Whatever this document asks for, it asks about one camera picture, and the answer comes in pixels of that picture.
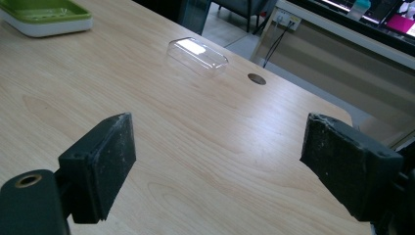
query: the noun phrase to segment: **black rubber pad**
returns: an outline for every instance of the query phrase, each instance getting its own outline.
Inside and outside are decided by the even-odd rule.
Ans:
[[[310,114],[301,159],[359,221],[378,220],[400,154],[332,117]]]

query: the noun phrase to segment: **electrical socket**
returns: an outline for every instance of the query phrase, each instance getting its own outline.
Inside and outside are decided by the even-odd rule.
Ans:
[[[275,14],[274,22],[279,22],[279,24],[283,26],[288,26],[288,24],[292,22],[294,24],[290,27],[290,30],[295,31],[300,25],[301,18],[282,9],[278,9]]]

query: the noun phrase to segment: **floor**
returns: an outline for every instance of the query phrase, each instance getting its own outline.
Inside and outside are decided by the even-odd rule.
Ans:
[[[248,60],[254,51],[257,41],[259,40],[260,32],[257,35],[247,33],[246,23],[246,19],[229,12],[224,8],[218,10],[218,6],[212,3],[207,15],[207,22],[202,36]],[[251,19],[251,32],[253,32],[254,29],[255,17]],[[266,69],[343,108],[350,113],[353,126],[357,129],[359,128],[360,123],[371,117],[351,104],[273,64],[268,63]]]

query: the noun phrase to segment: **green tray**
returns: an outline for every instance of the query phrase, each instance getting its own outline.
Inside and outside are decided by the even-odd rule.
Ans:
[[[91,14],[69,0],[0,0],[0,9],[27,24],[81,21]]]

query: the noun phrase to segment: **desk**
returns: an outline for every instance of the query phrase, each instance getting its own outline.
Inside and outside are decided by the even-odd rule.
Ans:
[[[307,114],[350,123],[345,111],[132,1],[78,3],[89,31],[34,39],[0,22],[1,184],[56,170],[89,129],[129,111],[137,162],[108,220],[70,222],[72,234],[370,234],[299,161]],[[185,36],[224,54],[226,72],[169,58]]]

